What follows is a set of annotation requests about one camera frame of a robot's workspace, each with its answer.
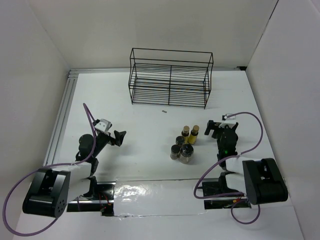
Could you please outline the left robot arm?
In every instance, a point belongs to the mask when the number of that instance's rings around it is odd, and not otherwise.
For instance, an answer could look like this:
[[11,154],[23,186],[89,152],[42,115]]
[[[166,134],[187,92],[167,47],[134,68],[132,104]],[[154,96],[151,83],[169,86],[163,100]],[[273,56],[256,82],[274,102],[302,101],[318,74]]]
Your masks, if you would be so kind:
[[36,171],[22,204],[25,214],[59,218],[69,202],[79,196],[88,200],[97,197],[99,187],[94,176],[99,161],[97,155],[106,145],[121,146],[126,131],[109,133],[99,132],[92,156],[83,163],[91,152],[94,137],[84,134],[79,138],[76,164],[55,168],[44,167]]

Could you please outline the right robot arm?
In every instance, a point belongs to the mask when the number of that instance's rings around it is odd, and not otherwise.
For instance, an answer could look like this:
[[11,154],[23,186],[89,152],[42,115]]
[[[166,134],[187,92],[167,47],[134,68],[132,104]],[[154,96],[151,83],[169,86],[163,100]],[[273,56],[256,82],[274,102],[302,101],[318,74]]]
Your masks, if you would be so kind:
[[217,162],[223,172],[218,178],[214,195],[247,197],[250,204],[261,205],[288,200],[289,193],[273,158],[251,159],[236,151],[237,122],[209,120],[204,134],[212,133],[217,143]]

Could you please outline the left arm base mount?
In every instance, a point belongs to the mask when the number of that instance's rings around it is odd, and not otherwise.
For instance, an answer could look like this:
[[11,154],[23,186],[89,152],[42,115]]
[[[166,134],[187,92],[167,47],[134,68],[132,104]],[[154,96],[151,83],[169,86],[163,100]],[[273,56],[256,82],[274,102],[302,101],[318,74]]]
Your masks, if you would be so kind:
[[100,212],[101,216],[114,216],[115,182],[98,182],[89,177],[88,191],[68,203],[68,213]]

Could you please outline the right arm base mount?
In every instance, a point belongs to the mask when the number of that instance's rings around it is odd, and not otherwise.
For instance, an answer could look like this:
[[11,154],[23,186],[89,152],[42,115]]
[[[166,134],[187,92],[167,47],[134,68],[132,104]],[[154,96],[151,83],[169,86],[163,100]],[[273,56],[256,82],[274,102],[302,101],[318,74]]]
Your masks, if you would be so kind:
[[[226,175],[228,174],[231,174],[231,172],[222,172],[218,179],[213,181],[204,181],[202,182],[202,186],[198,187],[198,189],[202,190],[204,197],[218,194],[236,193],[237,190],[227,187]],[[246,200],[247,198],[244,195],[237,194],[232,196],[223,196],[221,199],[205,199],[203,201],[204,209],[230,209],[235,202],[238,202],[242,199]]]

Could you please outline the large black-lid spice jar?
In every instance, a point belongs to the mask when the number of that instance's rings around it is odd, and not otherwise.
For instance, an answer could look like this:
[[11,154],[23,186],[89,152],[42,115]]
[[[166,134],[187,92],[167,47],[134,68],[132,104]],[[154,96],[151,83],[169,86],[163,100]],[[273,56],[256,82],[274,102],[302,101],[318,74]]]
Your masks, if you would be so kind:
[[191,144],[183,144],[180,148],[179,161],[183,164],[188,164],[193,158],[194,148]]

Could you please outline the yellow sauce bottle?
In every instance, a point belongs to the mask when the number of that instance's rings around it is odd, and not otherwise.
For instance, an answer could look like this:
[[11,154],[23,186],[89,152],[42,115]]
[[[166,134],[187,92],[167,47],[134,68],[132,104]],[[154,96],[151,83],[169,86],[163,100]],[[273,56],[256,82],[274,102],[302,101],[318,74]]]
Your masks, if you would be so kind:
[[193,126],[193,128],[190,132],[190,135],[188,137],[189,144],[191,144],[191,145],[195,144],[197,137],[198,137],[198,134],[199,134],[199,129],[200,129],[200,127],[198,125]]
[[181,136],[183,137],[185,144],[188,143],[189,135],[190,135],[190,127],[185,125],[181,131]]

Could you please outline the small black-lid spice jar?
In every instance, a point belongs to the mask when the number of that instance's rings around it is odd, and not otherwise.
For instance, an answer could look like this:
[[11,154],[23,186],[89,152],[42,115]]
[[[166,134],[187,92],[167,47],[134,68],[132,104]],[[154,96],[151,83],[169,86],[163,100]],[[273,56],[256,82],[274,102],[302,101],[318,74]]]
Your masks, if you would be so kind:
[[183,136],[177,136],[175,138],[175,144],[178,146],[182,146],[185,143],[185,138]]

